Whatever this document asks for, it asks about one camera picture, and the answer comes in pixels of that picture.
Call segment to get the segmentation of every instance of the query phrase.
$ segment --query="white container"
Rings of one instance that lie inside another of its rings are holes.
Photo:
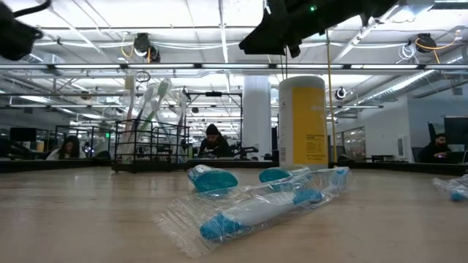
[[[279,165],[328,168],[325,82],[291,77],[279,84]]]

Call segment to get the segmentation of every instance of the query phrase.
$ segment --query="pillar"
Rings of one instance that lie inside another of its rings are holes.
[[[242,99],[243,147],[255,146],[259,152],[248,157],[255,156],[262,161],[261,156],[271,154],[271,87],[268,76],[245,76]]]

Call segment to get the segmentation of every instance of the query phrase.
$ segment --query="table surface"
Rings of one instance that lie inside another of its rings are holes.
[[[235,171],[241,184],[259,170]],[[468,202],[453,203],[433,175],[354,170],[348,194],[190,259],[156,225],[191,194],[184,172],[113,174],[108,167],[0,175],[0,262],[467,261]]]

